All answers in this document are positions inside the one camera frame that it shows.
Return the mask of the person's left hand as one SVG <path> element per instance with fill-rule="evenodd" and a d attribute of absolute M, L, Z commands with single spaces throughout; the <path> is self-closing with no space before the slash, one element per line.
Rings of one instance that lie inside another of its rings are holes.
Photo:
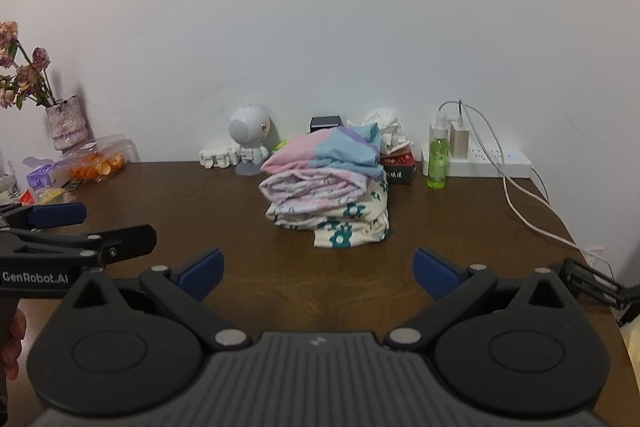
<path fill-rule="evenodd" d="M 1 345 L 1 366 L 8 381 L 15 381 L 20 371 L 18 358 L 26 336 L 27 322 L 24 312 L 17 308 L 9 323 L 9 338 Z"/>

